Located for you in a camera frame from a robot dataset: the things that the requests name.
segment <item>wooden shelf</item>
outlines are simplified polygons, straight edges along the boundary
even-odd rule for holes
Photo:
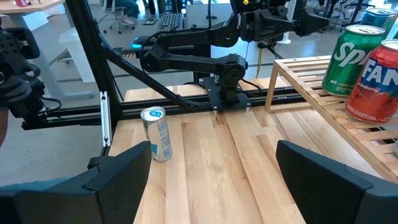
[[[330,56],[275,60],[266,111],[297,110],[311,106],[385,179],[398,183],[398,157],[393,149],[394,144],[383,141],[398,138],[398,129],[392,127],[398,125],[398,118],[392,118],[384,124],[371,124],[358,121],[346,113],[347,97],[331,96],[321,88],[329,61]],[[288,81],[308,103],[271,106],[270,96],[273,96],[274,83],[278,74]]]

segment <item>metal bracket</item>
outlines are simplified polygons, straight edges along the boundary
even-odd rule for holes
[[[236,94],[236,96],[238,97],[238,100],[235,103],[223,103],[220,100],[220,86],[216,84],[214,77],[204,77],[203,84],[206,87],[211,107],[215,111],[247,108],[247,107],[251,106],[248,96],[246,96],[246,94],[244,94],[244,93]],[[239,86],[239,84],[237,86],[237,89],[242,90],[242,88]]]
[[[111,130],[111,112],[109,106],[108,93],[102,91],[99,93],[101,105],[101,128],[102,128],[102,142],[104,149],[111,147],[112,130]]]

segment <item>gray floor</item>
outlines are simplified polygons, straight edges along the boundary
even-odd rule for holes
[[[91,6],[93,16],[100,18],[103,13],[99,5]],[[104,21],[99,26],[103,30],[110,25],[110,21]],[[55,58],[65,50],[58,43],[61,33],[69,29],[65,15],[49,17],[49,23],[34,31],[35,38],[44,50],[48,60]],[[109,30],[104,36],[112,47],[122,47],[139,36],[139,29],[131,30],[123,27],[122,34]],[[299,38],[290,33],[292,43],[289,45],[277,45],[275,51],[283,58],[309,57],[317,55],[330,55],[336,39],[339,36],[337,30],[323,34],[312,34]],[[259,50],[255,43],[239,41],[234,47],[225,49],[212,47],[213,57],[222,57],[229,53],[238,53],[245,56],[248,47],[247,61],[249,64],[257,64]],[[135,58],[128,59],[133,65],[139,67]],[[262,63],[272,62],[274,56],[268,51],[263,51]],[[111,65],[114,75],[124,74],[119,68]],[[79,74],[73,63],[55,63],[52,65],[60,86],[67,92],[92,91],[93,99],[80,99],[63,102],[63,107],[84,106],[98,104],[98,89],[94,83],[79,81]],[[245,78],[254,78],[256,67],[251,67]],[[269,77],[271,67],[262,67],[260,77]],[[151,75],[164,85],[180,85],[192,80],[192,73],[179,72],[173,74]],[[116,79],[123,94],[129,89],[145,88],[145,86],[133,77]],[[45,180],[55,177],[76,175],[85,170],[91,157],[97,156],[101,151],[101,129],[99,126],[80,127],[69,126],[64,128],[40,129],[35,131],[23,131],[20,127],[22,120],[9,117],[9,129],[7,138],[0,150],[0,185],[33,180]]]

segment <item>green soda can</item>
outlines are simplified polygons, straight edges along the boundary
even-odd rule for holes
[[[348,96],[369,54],[380,45],[384,29],[367,25],[348,26],[337,39],[322,87],[331,95]]]

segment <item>soda can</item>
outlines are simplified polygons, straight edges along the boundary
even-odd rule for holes
[[[361,20],[361,25],[383,28],[386,31],[384,33],[384,38],[386,38],[388,33],[390,33],[392,26],[396,22],[397,17],[398,11],[393,9],[368,9]]]
[[[322,87],[332,95],[348,96],[368,61],[369,53],[383,39],[382,28],[352,25],[337,39]]]
[[[172,156],[166,111],[160,106],[153,106],[141,111],[145,134],[151,143],[152,158],[163,162]]]
[[[346,111],[361,121],[385,123],[398,109],[398,40],[383,40],[370,54]]]

